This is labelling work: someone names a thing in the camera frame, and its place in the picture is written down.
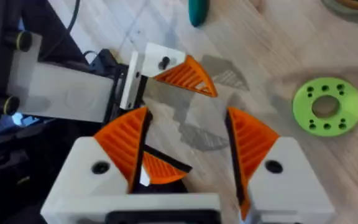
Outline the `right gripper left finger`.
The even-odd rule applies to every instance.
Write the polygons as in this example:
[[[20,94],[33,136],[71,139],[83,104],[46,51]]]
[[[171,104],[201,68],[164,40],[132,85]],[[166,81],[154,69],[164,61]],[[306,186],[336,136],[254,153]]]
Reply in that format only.
[[[152,115],[132,110],[95,135],[78,138],[44,203],[44,210],[62,209],[66,198],[129,192],[140,178],[142,145]]]

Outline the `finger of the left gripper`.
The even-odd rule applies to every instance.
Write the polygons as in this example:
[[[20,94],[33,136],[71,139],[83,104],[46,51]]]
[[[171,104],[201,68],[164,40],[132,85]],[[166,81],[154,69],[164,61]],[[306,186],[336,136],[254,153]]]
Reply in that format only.
[[[191,55],[159,44],[146,45],[141,74],[208,97],[218,95],[211,77]]]

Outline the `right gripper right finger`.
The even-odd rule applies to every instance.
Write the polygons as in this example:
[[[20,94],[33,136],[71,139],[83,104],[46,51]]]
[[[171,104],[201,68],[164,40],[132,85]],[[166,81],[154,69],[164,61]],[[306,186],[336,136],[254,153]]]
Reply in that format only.
[[[243,223],[330,223],[336,211],[298,141],[235,107],[226,110]]]

